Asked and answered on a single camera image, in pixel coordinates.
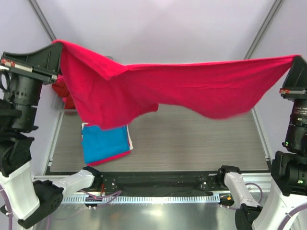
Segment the crimson pink t-shirt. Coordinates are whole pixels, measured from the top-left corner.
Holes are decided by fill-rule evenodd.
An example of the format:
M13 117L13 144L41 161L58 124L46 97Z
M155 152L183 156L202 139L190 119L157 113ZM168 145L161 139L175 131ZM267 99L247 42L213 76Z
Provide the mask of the crimson pink t-shirt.
M60 69L85 122L111 129L183 106L211 119L250 111L291 67L294 55L194 64L122 65L62 41Z

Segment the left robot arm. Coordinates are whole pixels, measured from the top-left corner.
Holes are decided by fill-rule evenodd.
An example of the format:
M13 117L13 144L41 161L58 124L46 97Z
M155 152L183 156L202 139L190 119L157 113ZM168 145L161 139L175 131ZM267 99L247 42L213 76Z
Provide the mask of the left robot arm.
M89 166L56 181L34 181L31 176L34 138L28 133L37 129L42 86L54 83L60 74L62 48L54 43L27 54L4 52L0 58L0 190L6 201L1 212L25 229L53 213L64 198L102 185L101 173Z

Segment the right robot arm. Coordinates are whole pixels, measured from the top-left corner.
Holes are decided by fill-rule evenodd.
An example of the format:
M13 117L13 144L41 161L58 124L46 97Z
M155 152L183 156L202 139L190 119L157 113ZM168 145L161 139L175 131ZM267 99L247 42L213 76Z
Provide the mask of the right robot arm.
M271 188L263 207L251 196L238 167L222 166L217 186L229 189L238 230L288 230L297 214L307 208L307 63L297 56L280 89L293 101L283 147L272 161Z

